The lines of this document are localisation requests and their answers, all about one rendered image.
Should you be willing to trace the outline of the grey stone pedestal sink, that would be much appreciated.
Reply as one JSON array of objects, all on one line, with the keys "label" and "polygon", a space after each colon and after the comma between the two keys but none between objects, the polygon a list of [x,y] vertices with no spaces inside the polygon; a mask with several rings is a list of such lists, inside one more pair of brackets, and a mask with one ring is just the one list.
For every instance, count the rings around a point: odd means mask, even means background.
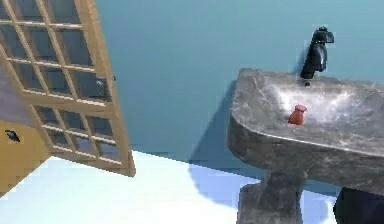
[{"label": "grey stone pedestal sink", "polygon": [[[288,118],[304,105],[304,123]],[[241,188],[236,224],[303,224],[307,180],[384,196],[384,86],[320,76],[242,69],[232,98],[227,144],[266,170]]]}]

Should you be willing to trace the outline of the black sink faucet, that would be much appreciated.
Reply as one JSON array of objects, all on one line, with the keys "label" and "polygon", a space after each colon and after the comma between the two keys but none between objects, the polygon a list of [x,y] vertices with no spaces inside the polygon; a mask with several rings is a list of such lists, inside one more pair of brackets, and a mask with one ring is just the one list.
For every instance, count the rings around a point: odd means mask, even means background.
[{"label": "black sink faucet", "polygon": [[327,27],[322,26],[314,31],[300,72],[302,79],[312,79],[316,72],[323,72],[326,69],[328,58],[326,45],[334,41],[334,35]]}]

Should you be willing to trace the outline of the small black wall switch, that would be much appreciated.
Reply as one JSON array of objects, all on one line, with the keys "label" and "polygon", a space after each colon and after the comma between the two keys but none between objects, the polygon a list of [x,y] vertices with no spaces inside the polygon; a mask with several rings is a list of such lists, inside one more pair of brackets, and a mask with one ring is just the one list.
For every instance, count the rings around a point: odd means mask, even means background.
[{"label": "small black wall switch", "polygon": [[15,131],[13,130],[6,130],[5,133],[7,134],[8,138],[12,141],[19,142],[20,139]]}]

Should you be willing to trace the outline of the wooden glass-paned room door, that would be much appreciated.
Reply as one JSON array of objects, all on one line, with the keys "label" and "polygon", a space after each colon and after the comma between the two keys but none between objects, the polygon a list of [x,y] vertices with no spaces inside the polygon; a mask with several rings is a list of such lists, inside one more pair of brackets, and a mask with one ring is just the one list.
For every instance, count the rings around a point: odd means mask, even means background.
[{"label": "wooden glass-paned room door", "polygon": [[55,156],[135,175],[115,81],[95,0],[0,0],[4,173]]}]

